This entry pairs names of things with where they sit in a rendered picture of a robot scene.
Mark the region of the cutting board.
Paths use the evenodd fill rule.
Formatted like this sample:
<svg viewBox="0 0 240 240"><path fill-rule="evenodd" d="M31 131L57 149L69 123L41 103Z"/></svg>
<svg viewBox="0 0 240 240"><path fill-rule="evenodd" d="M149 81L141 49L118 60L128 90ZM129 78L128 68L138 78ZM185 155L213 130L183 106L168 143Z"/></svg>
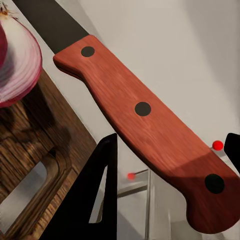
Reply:
<svg viewBox="0 0 240 240"><path fill-rule="evenodd" d="M0 108L0 205L47 154L59 174L13 239L39 240L97 143L43 67L34 88Z"/></svg>

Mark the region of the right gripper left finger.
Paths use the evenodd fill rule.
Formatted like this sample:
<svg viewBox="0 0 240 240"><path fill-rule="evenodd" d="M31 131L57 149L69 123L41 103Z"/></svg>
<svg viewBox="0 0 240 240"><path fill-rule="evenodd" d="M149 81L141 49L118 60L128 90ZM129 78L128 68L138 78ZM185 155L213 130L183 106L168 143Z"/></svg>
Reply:
<svg viewBox="0 0 240 240"><path fill-rule="evenodd" d="M89 223L107 167L102 220ZM95 148L39 240L117 240L118 134Z"/></svg>

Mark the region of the parer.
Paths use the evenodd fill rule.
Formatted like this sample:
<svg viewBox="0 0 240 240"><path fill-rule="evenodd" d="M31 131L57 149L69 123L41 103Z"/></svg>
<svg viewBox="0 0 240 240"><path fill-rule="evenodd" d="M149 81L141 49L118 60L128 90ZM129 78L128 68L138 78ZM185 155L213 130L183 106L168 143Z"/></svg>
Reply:
<svg viewBox="0 0 240 240"><path fill-rule="evenodd" d="M85 83L126 145L186 199L189 225L218 234L240 220L240 177L56 0L12 0L54 53Z"/></svg>

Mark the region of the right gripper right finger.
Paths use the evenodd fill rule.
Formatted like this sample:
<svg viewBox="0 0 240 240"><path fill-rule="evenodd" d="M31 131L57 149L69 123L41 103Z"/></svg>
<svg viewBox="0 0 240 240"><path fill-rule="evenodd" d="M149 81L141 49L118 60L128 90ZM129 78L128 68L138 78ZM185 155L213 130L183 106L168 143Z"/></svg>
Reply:
<svg viewBox="0 0 240 240"><path fill-rule="evenodd" d="M240 173L240 135L229 133L223 147L226 155Z"/></svg>

